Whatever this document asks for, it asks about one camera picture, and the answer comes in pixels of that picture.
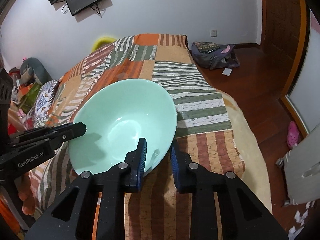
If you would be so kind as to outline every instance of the bowl rim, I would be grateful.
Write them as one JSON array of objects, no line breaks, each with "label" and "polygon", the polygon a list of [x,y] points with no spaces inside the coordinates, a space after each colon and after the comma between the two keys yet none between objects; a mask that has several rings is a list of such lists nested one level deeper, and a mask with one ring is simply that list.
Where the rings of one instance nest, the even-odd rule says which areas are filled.
[{"label": "bowl rim", "polygon": [[[98,92],[96,92],[92,97],[89,98],[89,100],[87,102],[84,103],[84,105],[78,110],[78,112],[76,113],[74,119],[73,119],[73,123],[76,123],[76,122],[81,122],[81,120],[77,121],[77,117],[79,116],[79,114],[82,112],[82,109],[84,108],[84,106],[90,102],[92,100],[92,98],[94,98],[98,93],[102,92],[103,90],[107,90],[109,89],[110,87],[113,87],[113,86],[118,86],[119,84],[121,83],[136,83],[136,82],[141,82],[141,83],[146,83],[148,85],[153,85],[155,87],[158,87],[160,88],[160,90],[164,90],[166,93],[166,96],[167,98],[169,99],[168,100],[168,107],[172,107],[172,110],[175,111],[175,115],[174,115],[174,125],[172,125],[172,129],[168,129],[166,130],[166,133],[169,134],[170,136],[169,137],[172,137],[170,143],[166,143],[166,151],[164,153],[160,153],[156,159],[154,160],[153,164],[151,165],[151,168],[149,168],[147,171],[144,172],[144,176],[146,176],[147,174],[149,174],[152,170],[154,170],[156,168],[156,166],[158,166],[158,164],[163,160],[163,158],[165,157],[165,155],[167,154],[168,150],[170,149],[170,146],[172,144],[172,140],[174,138],[174,135],[175,135],[175,132],[176,132],[176,128],[177,128],[177,110],[176,110],[176,107],[175,107],[175,104],[174,104],[174,101],[171,97],[171,95],[169,94],[169,92],[164,88],[162,87],[161,85],[157,84],[156,82],[153,82],[152,80],[147,80],[147,79],[141,79],[141,78],[131,78],[131,79],[124,79],[124,80],[120,80],[120,81],[117,81],[117,82],[114,82],[106,87],[104,87],[103,89],[99,90]],[[76,169],[74,168],[74,165],[73,165],[73,161],[72,161],[72,157],[70,155],[71,153],[71,147],[72,144],[69,144],[68,145],[68,150],[69,150],[69,158],[70,158],[70,162],[71,162],[71,165],[72,165],[72,168],[74,169],[74,171],[77,173]]]}]

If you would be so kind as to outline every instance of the hand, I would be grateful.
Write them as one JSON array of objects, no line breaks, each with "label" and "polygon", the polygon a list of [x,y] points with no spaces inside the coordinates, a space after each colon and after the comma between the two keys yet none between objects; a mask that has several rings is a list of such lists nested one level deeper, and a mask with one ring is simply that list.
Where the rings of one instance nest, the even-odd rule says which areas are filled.
[{"label": "hand", "polygon": [[21,184],[18,188],[19,198],[23,201],[22,212],[26,215],[32,215],[36,210],[35,200],[30,188],[31,182],[29,174],[22,176]]}]

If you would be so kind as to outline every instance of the brown striped fabric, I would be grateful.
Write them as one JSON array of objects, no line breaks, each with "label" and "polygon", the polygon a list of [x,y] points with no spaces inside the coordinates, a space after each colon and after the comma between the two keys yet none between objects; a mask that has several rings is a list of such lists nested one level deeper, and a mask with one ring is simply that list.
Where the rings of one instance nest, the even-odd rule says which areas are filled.
[{"label": "brown striped fabric", "polygon": [[[157,79],[172,96],[177,110],[180,109],[180,128],[176,133],[180,150],[209,171],[220,174],[234,171],[241,177],[244,162],[236,149],[221,94],[199,74],[185,42],[185,36],[181,35],[141,34],[93,52],[62,78],[46,125],[73,121],[87,100],[114,82],[128,78]],[[145,46],[143,51],[148,51],[147,57],[140,53],[141,46]],[[76,177],[68,157],[68,144],[63,144],[53,159],[31,173],[37,206],[45,210]],[[100,199],[101,194],[92,240],[96,235]],[[215,203],[220,223],[216,196]],[[125,194],[124,210],[126,240],[189,238],[191,194],[177,193],[168,154],[144,178],[140,193]]]}]

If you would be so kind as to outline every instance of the gray stuffed animal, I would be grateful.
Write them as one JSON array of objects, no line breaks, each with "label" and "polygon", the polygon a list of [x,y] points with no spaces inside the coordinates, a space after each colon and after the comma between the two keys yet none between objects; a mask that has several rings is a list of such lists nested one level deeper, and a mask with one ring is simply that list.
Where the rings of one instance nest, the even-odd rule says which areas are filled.
[{"label": "gray stuffed animal", "polygon": [[34,57],[27,58],[23,61],[20,67],[20,74],[20,84],[26,84],[33,78],[40,85],[44,85],[48,81],[52,80],[41,62]]}]

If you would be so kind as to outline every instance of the beige mattress edge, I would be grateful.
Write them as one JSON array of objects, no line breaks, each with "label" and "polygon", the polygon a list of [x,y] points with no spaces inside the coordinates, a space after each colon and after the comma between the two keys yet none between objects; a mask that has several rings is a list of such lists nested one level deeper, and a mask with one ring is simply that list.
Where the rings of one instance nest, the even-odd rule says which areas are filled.
[{"label": "beige mattress edge", "polygon": [[267,166],[257,140],[236,101],[230,95],[221,93],[233,128],[236,147],[245,163],[241,179],[272,213]]}]

